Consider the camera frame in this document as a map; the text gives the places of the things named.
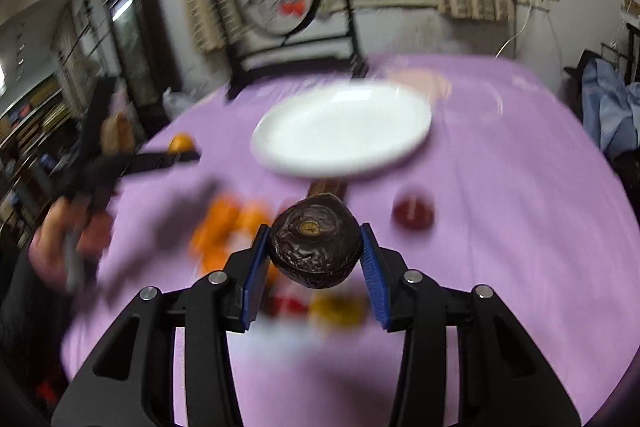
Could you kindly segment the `person's left hand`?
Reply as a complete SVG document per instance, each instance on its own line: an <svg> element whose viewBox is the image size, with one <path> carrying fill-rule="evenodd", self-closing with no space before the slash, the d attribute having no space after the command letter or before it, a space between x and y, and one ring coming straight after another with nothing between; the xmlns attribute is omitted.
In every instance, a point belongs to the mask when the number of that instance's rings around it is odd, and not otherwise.
<svg viewBox="0 0 640 427"><path fill-rule="evenodd" d="M111 244L114 218L106 211L89 215L87 206L61 197L49 209L29 247L29 261L41 280L67 294L65 237L80 231L76 251L84 260L99 262Z"/></svg>

